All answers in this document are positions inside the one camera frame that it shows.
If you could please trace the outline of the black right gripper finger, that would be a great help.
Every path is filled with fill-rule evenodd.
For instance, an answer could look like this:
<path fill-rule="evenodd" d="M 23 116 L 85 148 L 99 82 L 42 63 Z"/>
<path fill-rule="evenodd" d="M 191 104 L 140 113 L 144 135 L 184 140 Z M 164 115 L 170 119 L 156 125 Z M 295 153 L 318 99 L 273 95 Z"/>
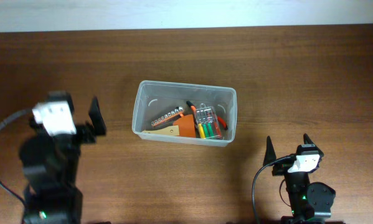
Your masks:
<path fill-rule="evenodd" d="M 319 169 L 319 163 L 322 161 L 324 157 L 324 153 L 320 148 L 311 140 L 311 138 L 308 136 L 308 134 L 304 133 L 303 135 L 303 141 L 304 141 L 304 153 L 313 153 L 317 152 L 319 154 L 319 159 L 316 167 L 314 168 L 315 170 Z"/>
<path fill-rule="evenodd" d="M 267 144 L 266 144 L 265 156 L 263 160 L 263 166 L 269 165 L 271 162 L 276 160 L 276 153 L 275 153 L 270 136 L 267 136 L 266 142 Z"/>

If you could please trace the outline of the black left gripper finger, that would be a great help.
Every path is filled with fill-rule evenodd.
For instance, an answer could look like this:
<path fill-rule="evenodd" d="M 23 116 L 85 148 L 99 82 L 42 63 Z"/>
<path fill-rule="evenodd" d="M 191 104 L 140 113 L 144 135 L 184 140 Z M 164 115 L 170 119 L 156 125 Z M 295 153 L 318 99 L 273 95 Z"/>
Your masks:
<path fill-rule="evenodd" d="M 74 105 L 71 94 L 67 91 L 51 91 L 47 95 L 46 102 L 66 101 L 71 112 L 74 112 Z"/>
<path fill-rule="evenodd" d="M 94 96 L 88 112 L 96 136 L 106 135 L 106 124 L 100 111 L 98 98 Z"/>

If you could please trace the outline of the red handled cutting pliers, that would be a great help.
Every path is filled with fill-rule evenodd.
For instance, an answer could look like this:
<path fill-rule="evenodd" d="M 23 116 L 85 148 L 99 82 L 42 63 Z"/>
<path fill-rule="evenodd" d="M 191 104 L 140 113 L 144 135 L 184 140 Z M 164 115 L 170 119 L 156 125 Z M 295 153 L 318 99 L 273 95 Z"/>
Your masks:
<path fill-rule="evenodd" d="M 223 127 L 225 130 L 228 130 L 227 123 L 225 122 L 224 119 L 222 119 L 220 116 L 218 116 L 218 117 L 217 117 L 217 120 L 218 120 L 218 122 L 222 125 L 222 127 Z"/>

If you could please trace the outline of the clear case coloured screwdrivers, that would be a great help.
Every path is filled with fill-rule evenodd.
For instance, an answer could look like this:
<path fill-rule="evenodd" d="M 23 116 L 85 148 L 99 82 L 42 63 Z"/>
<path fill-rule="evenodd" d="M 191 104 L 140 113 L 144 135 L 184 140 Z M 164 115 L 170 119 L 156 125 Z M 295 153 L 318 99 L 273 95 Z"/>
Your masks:
<path fill-rule="evenodd" d="M 194 112 L 197 131 L 202 139 L 222 139 L 222 131 L 213 106 L 201 103 Z"/>

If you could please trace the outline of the red socket rail with sockets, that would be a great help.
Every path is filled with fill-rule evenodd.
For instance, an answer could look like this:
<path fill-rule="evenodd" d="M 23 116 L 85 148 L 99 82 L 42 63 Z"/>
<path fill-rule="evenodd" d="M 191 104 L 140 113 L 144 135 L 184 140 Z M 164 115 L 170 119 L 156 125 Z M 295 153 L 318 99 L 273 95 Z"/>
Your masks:
<path fill-rule="evenodd" d="M 156 127 L 162 125 L 174 118 L 183 117 L 184 116 L 184 108 L 182 106 L 178 106 L 175 109 L 171 110 L 170 112 L 158 117 L 157 119 L 151 122 L 152 127 Z"/>

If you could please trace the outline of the orange scraper wooden handle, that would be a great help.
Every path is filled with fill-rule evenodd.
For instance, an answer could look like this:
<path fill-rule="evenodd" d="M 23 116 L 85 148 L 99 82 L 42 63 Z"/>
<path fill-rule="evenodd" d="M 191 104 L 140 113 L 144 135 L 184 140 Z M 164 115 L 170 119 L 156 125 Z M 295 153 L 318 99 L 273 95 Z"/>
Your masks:
<path fill-rule="evenodd" d="M 191 114 L 185 115 L 175 120 L 172 126 L 167 126 L 165 128 L 155 130 L 144 130 L 143 133 L 196 138 L 194 118 Z"/>

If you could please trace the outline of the black orange long-nose pliers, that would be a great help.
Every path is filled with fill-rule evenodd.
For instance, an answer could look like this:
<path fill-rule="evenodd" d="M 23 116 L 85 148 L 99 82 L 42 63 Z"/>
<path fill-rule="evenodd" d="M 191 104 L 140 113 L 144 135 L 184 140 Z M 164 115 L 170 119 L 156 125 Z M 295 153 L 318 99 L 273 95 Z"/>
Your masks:
<path fill-rule="evenodd" d="M 181 116 L 184 115 L 195 115 L 196 114 L 196 107 L 191 101 L 186 101 L 185 106 L 178 106 L 178 110 L 181 112 Z"/>

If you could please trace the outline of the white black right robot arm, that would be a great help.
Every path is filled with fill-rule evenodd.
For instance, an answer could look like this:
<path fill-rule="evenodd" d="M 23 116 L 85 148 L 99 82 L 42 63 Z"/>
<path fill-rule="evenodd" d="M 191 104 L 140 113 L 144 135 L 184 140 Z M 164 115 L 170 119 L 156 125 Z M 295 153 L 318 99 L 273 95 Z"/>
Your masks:
<path fill-rule="evenodd" d="M 291 216 L 281 217 L 281 224 L 325 223 L 331 217 L 336 191 L 322 182 L 309 180 L 323 157 L 322 150 L 304 134 L 303 144 L 294 154 L 277 158 L 271 138 L 267 137 L 263 165 L 273 168 L 273 176 L 284 177 L 292 212 Z"/>

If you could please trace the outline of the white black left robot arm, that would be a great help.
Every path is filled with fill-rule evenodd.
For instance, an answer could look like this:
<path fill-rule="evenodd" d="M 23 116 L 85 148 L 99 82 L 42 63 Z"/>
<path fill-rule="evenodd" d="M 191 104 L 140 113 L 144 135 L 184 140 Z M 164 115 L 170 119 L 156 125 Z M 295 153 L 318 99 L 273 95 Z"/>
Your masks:
<path fill-rule="evenodd" d="M 19 150 L 24 189 L 23 223 L 80 223 L 83 194 L 76 186 L 82 144 L 94 144 L 106 134 L 97 97 L 92 98 L 90 121 L 75 124 L 70 93 L 49 93 L 32 111 L 36 135 Z"/>

